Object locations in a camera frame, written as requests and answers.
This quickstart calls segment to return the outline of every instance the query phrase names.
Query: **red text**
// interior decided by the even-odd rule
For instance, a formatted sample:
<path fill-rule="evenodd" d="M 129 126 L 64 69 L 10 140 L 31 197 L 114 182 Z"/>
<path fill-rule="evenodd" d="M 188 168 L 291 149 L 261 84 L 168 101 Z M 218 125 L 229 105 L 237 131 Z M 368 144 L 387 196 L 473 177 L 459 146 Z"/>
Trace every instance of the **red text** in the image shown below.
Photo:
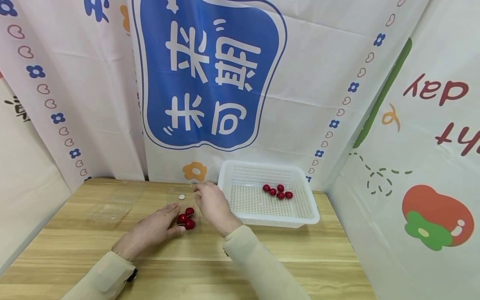
<path fill-rule="evenodd" d="M 437 140 L 437 144 L 440 145 L 442 143 L 451 143 L 452 140 L 448 139 L 448 135 L 452 131 L 454 127 L 454 123 L 448 124 L 447 128 L 445 128 L 444 133 L 441 136 L 436 136 L 435 139 Z M 467 146 L 465 149 L 462 151 L 462 156 L 467 155 L 467 153 L 477 144 L 477 142 L 480 140 L 480 131 L 475 134 L 475 136 L 471 140 L 466 140 L 466 135 L 468 134 L 469 127 L 464 127 L 460 134 L 458 135 L 457 142 L 459 144 L 466 144 Z M 480 153 L 480 146 L 477 148 L 477 153 Z"/>
<path fill-rule="evenodd" d="M 415 97 L 419 90 L 419 83 L 425 77 L 425 73 L 420 75 L 403 93 L 403 96 L 408 94 L 412 91 L 412 96 Z M 423 87 L 420 91 L 420 98 L 422 99 L 432 99 L 437 96 L 437 91 L 442 87 L 442 83 L 439 81 L 425 81 L 423 83 Z M 454 82 L 454 81 L 447 81 L 445 84 L 443 91 L 441 91 L 442 95 L 440 96 L 440 106 L 445 104 L 447 100 L 459 100 L 463 96 L 468 93 L 468 84 L 464 82 Z"/>

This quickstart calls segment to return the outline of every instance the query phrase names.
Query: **cuff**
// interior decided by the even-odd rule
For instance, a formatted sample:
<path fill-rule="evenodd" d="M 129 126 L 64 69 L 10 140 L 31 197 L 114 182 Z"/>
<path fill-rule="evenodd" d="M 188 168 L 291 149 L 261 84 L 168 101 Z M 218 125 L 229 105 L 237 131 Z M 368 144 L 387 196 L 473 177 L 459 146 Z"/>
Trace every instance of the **cuff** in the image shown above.
<path fill-rule="evenodd" d="M 113 286 L 118 286 L 133 274 L 135 266 L 110 251 L 102 257 L 90 270 L 92 282 L 102 292 L 107 292 Z"/>
<path fill-rule="evenodd" d="M 260 244 L 253 231 L 242 225 L 224 239 L 225 253 L 236 263 L 244 263 L 256 245 Z"/>

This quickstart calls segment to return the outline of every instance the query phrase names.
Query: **red apple illustration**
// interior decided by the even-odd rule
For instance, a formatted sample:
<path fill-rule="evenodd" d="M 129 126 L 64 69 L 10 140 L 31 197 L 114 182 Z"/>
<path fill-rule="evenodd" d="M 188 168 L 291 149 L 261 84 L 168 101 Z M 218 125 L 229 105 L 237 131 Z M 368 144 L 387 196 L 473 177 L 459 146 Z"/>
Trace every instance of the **red apple illustration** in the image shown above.
<path fill-rule="evenodd" d="M 411 187 L 403 198 L 402 212 L 415 211 L 426 221 L 437 224 L 450 232 L 455 247 L 466 242 L 473 233 L 473 216 L 468 208 L 457 199 L 437 193 L 428 185 Z"/>

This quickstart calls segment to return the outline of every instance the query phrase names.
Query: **hand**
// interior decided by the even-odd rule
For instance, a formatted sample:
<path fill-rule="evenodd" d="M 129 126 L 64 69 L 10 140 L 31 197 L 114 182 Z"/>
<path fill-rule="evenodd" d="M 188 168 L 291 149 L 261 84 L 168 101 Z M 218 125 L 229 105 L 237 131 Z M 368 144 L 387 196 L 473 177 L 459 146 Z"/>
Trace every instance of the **hand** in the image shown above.
<path fill-rule="evenodd" d="M 226 237 L 242 225 L 230 210 L 228 201 L 219 187 L 209 181 L 199 183 L 193 189 L 197 205 L 202 215 L 213 227 Z"/>
<path fill-rule="evenodd" d="M 169 229 L 179 212 L 178 203 L 157 210 L 127 232 L 113 246 L 112 251 L 125 260 L 133 261 L 146 248 L 159 245 L 164 240 L 185 232 L 183 226 Z"/>

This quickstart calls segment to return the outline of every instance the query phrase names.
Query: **wooden table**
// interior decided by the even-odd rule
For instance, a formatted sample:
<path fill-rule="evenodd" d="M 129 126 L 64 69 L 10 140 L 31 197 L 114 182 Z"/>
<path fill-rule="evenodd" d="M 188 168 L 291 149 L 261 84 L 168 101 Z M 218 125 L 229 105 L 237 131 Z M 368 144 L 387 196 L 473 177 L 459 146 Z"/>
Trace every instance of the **wooden table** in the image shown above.
<path fill-rule="evenodd" d="M 126 231 L 175 201 L 172 193 L 188 198 L 190 188 L 158 182 L 87 181 L 0 278 L 0 300 L 60 299 Z M 330 202 L 322 192 L 314 195 L 321 216 L 317 225 L 252 227 L 253 231 L 312 299 L 376 299 Z M 98 214 L 98 208 L 112 199 L 131 201 L 135 197 L 139 199 L 121 220 Z M 198 218 L 196 232 L 144 253 L 136 261 L 138 277 L 119 299 L 256 299 L 226 257 L 222 238 Z"/>

